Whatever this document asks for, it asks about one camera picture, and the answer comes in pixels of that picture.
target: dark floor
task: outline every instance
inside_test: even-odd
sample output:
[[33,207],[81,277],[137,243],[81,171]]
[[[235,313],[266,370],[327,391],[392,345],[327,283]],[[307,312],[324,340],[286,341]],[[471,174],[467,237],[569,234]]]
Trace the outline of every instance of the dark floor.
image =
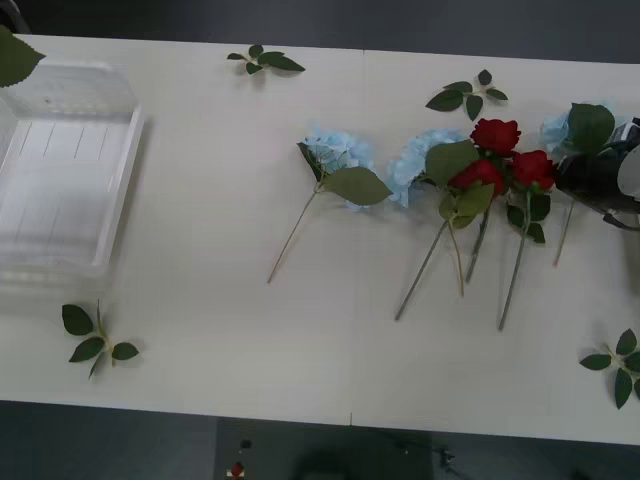
[[638,0],[16,0],[34,33],[640,63]]
[[[45,35],[640,63],[638,0],[15,1]],[[442,445],[457,474],[430,452]],[[637,447],[0,402],[2,480],[222,480],[240,459],[247,480],[294,480],[305,456],[337,470],[300,479],[640,478]]]

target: green stem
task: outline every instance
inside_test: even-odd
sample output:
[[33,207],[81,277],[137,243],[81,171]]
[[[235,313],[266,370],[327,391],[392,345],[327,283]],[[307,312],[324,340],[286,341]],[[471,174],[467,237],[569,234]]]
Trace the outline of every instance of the green stem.
[[524,215],[524,224],[522,225],[522,231],[520,232],[520,248],[518,248],[518,257],[516,258],[516,266],[513,269],[513,277],[511,278],[511,285],[509,285],[509,293],[507,294],[507,301],[504,304],[504,310],[502,311],[502,317],[500,318],[500,325],[498,325],[498,331],[504,329],[504,324],[507,321],[507,314],[509,313],[509,305],[511,304],[511,296],[513,295],[513,287],[516,284],[516,278],[518,277],[518,271],[520,270],[520,261],[522,260],[522,252],[524,251],[524,243],[527,240],[527,231],[529,230],[529,224],[531,223],[531,193],[527,191],[527,208]]
[[447,222],[447,225],[449,225],[449,233],[451,234],[451,240],[453,240],[453,248],[455,248],[456,256],[458,257],[458,275],[460,277],[460,296],[464,298],[464,277],[462,276],[462,262],[460,261],[460,250],[458,250],[456,236],[453,234],[453,227],[451,226],[451,220]]
[[478,260],[480,247],[482,246],[482,241],[484,240],[484,234],[487,231],[487,225],[489,224],[490,211],[491,211],[491,205],[489,205],[489,208],[487,208],[484,211],[484,216],[482,217],[482,223],[480,224],[480,233],[478,234],[476,243],[473,245],[473,252],[471,252],[471,263],[469,264],[469,270],[467,270],[467,278],[466,278],[467,283],[471,281],[471,275],[473,275],[473,269],[476,266],[476,260]]
[[300,214],[300,217],[298,217],[298,221],[296,222],[295,227],[293,227],[293,230],[291,230],[291,234],[289,235],[289,238],[287,238],[287,241],[284,244],[284,247],[282,248],[282,251],[280,252],[280,256],[278,257],[278,260],[276,261],[276,264],[273,266],[273,270],[271,270],[271,275],[269,275],[269,280],[267,280],[267,283],[271,283],[271,280],[273,280],[273,276],[276,274],[276,269],[278,268],[278,264],[280,263],[280,260],[282,260],[282,256],[284,255],[285,250],[289,246],[289,242],[291,241],[291,238],[293,237],[293,234],[296,233],[296,229],[298,228],[298,225],[300,225],[300,221],[302,220],[302,217],[304,216],[305,212],[307,211],[307,208],[309,208],[309,205],[311,204],[311,200],[313,200],[313,198],[316,196],[317,193],[318,193],[318,191],[316,190],[316,188],[314,188],[313,189],[313,195],[311,195],[311,197],[307,201],[307,204],[304,206],[304,209],[302,210],[302,213]]
[[567,221],[564,224],[564,230],[562,230],[562,237],[560,238],[560,245],[558,245],[558,253],[556,259],[553,261],[553,266],[557,267],[560,261],[560,255],[562,254],[562,247],[564,246],[564,239],[567,237],[567,230],[569,230],[569,222],[571,221],[571,214],[573,213],[573,207],[576,204],[575,200],[571,200],[571,207],[569,207],[569,215],[567,215]]
[[438,244],[438,240],[440,240],[440,236],[442,235],[442,232],[444,232],[444,229],[447,228],[448,224],[449,224],[449,221],[445,220],[444,223],[442,224],[442,226],[440,227],[440,230],[438,230],[438,234],[436,235],[435,240],[431,244],[431,248],[429,249],[429,253],[427,253],[427,256],[425,257],[424,262],[422,262],[422,266],[420,267],[420,270],[418,271],[418,275],[416,276],[416,279],[413,281],[413,285],[411,285],[411,288],[409,289],[409,293],[407,293],[407,296],[404,297],[404,301],[402,302],[402,305],[400,306],[400,310],[398,310],[398,313],[396,313],[396,317],[395,317],[396,322],[400,321],[400,317],[402,317],[402,313],[404,312],[404,309],[406,308],[407,303],[409,302],[409,298],[411,298],[411,295],[413,294],[413,291],[416,289],[416,286],[418,285],[418,281],[420,280],[420,277],[422,276],[422,272],[424,272],[424,269],[427,266],[427,262],[431,258],[431,255],[433,254],[433,251],[436,249],[436,245]]

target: artificial leaf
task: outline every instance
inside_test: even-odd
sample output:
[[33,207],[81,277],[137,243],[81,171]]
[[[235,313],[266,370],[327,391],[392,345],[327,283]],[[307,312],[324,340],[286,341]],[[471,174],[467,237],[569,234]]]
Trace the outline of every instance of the artificial leaf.
[[255,63],[247,63],[247,73],[249,75],[253,75],[256,72],[259,72],[260,70],[262,70],[262,67],[260,65],[256,65]]
[[91,318],[77,305],[63,305],[62,320],[65,330],[71,335],[83,336],[93,332]]
[[452,112],[462,105],[463,100],[464,95],[460,90],[445,90],[429,100],[427,108],[438,112]]
[[460,215],[463,217],[474,217],[475,215],[484,212],[489,208],[489,205],[491,205],[494,188],[495,186],[493,183],[490,183],[489,185],[480,185],[470,188],[460,195],[457,202],[458,212]]
[[391,195],[382,180],[368,168],[341,168],[324,182],[325,190],[356,205],[374,205]]
[[9,87],[27,78],[43,58],[44,55],[0,25],[0,87]]
[[492,79],[493,77],[487,70],[483,70],[478,74],[478,81],[480,82],[480,85],[482,85],[483,87],[486,87],[487,85],[489,85]]
[[638,340],[631,329],[627,330],[620,336],[618,345],[616,346],[616,353],[618,355],[629,355],[638,346]]
[[96,372],[96,369],[98,368],[100,363],[102,363],[103,358],[104,352],[100,352],[100,355],[98,355],[98,358],[96,358],[96,361],[93,362],[93,365],[91,366],[91,370],[89,371],[89,378],[91,378],[91,376]]
[[264,52],[262,45],[252,45],[249,47],[249,56],[251,58],[258,58],[262,52]]
[[589,355],[586,358],[580,360],[580,365],[589,370],[604,370],[611,366],[611,356],[604,353],[596,353]]
[[616,407],[618,407],[618,409],[621,409],[624,404],[627,403],[631,395],[631,390],[633,390],[631,377],[621,368],[618,369],[615,387]]
[[582,153],[596,155],[607,143],[615,118],[602,105],[573,103],[569,112],[569,140]]
[[111,357],[116,360],[129,360],[138,354],[138,349],[127,342],[122,342],[113,347]]
[[306,144],[300,142],[297,145],[298,145],[298,148],[300,149],[300,153],[302,153],[302,156],[309,164],[309,167],[311,167],[311,171],[313,172],[313,175],[316,177],[316,181],[319,182],[320,180],[322,180],[322,170],[320,168],[320,164],[318,163],[316,158],[313,156],[313,153],[311,153],[311,150],[309,150],[309,147]]
[[497,88],[488,88],[485,93],[496,100],[509,100],[507,96]]
[[507,205],[507,218],[511,225],[518,230],[522,230],[522,226],[524,225],[524,212],[521,208],[515,205]]
[[458,90],[462,93],[471,93],[473,86],[469,82],[455,82],[443,87],[445,90]]
[[640,352],[629,355],[624,359],[624,364],[632,372],[640,373]]
[[482,110],[483,103],[484,101],[482,100],[482,97],[479,97],[477,95],[469,95],[467,97],[467,115],[469,115],[469,119],[471,121],[474,121],[476,118],[478,118],[480,110]]
[[456,229],[466,228],[471,222],[473,222],[474,218],[476,218],[475,215],[470,217],[464,215],[456,215],[456,217],[451,221],[451,225],[453,225],[453,228]]
[[265,52],[258,57],[258,65],[268,65],[269,59],[283,56],[283,52]]
[[456,201],[451,195],[446,195],[440,202],[438,212],[445,220],[449,220],[456,209]]
[[91,337],[78,345],[69,359],[72,363],[84,362],[95,357],[104,347],[104,339],[102,337]]
[[296,62],[294,62],[290,58],[285,57],[284,55],[278,54],[278,52],[275,52],[275,53],[276,53],[275,55],[271,52],[263,53],[262,55],[260,55],[260,58],[259,58],[260,63],[262,65],[268,64],[274,68],[279,68],[280,70],[285,70],[287,72],[304,72],[305,71],[305,68],[302,65],[298,65]]
[[539,223],[530,224],[527,235],[533,238],[533,241],[536,243],[545,243],[544,230],[542,230],[542,225]]
[[533,195],[531,197],[531,221],[540,222],[547,218],[551,211],[551,197],[549,195]]
[[436,145],[427,152],[427,176],[436,185],[445,186],[449,183],[449,180],[478,160],[478,158],[478,151],[471,140]]

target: plastic container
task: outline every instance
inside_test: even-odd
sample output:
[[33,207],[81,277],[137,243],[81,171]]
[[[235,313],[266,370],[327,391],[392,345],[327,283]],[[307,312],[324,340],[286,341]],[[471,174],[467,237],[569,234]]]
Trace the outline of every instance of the plastic container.
[[0,271],[104,276],[142,125],[108,65],[45,59],[0,89]]

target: table surface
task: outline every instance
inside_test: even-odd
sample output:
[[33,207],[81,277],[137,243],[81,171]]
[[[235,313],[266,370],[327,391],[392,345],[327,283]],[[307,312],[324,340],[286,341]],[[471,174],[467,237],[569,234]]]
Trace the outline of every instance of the table surface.
[[[406,212],[314,201],[266,284],[313,188],[295,146],[313,126],[363,136],[384,172],[427,128],[471,131],[462,111],[424,104],[487,68],[511,101],[483,116],[517,120],[520,148],[537,148],[543,118],[572,101],[640,111],[640,66],[287,48],[307,72],[248,77],[225,60],[246,46],[25,39],[121,68],[148,116],[101,296],[112,339],[142,354],[87,381],[88,365],[67,363],[77,341],[60,305],[95,292],[4,293],[0,399],[640,444],[638,400],[618,411],[610,376],[578,364],[638,326],[638,240],[578,208],[553,268],[561,194],[503,333],[518,236],[499,209],[465,298],[447,240],[393,322],[439,226],[434,194]],[[465,265],[476,232],[458,235]]]

